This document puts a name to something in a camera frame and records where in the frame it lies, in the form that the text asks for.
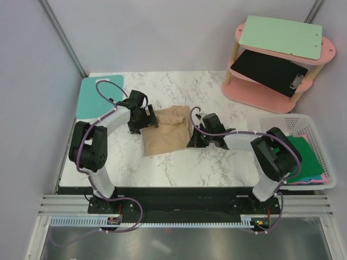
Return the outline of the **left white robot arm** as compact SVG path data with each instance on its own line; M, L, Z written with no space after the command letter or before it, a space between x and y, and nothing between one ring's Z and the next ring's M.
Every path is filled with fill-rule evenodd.
M88 177L95 196L101 198L100 207L115 212L119 200L113 196L115 186L106 169L108 136L123 125L131 134L140 134L148 127L158 127L153 107L144 93L132 90L130 96L115 103L113 108L94 122L78 121L73 130L68 157L76 170Z

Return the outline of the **beige t shirt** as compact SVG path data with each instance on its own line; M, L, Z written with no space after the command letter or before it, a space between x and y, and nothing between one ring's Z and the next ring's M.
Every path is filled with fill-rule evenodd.
M158 127L143 129L146 156L183 150L192 136L189 106L171 106L155 111Z

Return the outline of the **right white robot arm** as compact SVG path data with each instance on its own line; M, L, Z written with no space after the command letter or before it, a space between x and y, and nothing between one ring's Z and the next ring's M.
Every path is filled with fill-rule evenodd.
M226 129L215 113L197 113L199 124L192 124L193 135L188 147L205 148L210 144L224 150L253 152L261 173L248 200L249 209L261 213L268 207L268 200L276 194L291 173L301 171L303 161L299 151L289 138L277 127L260 132Z

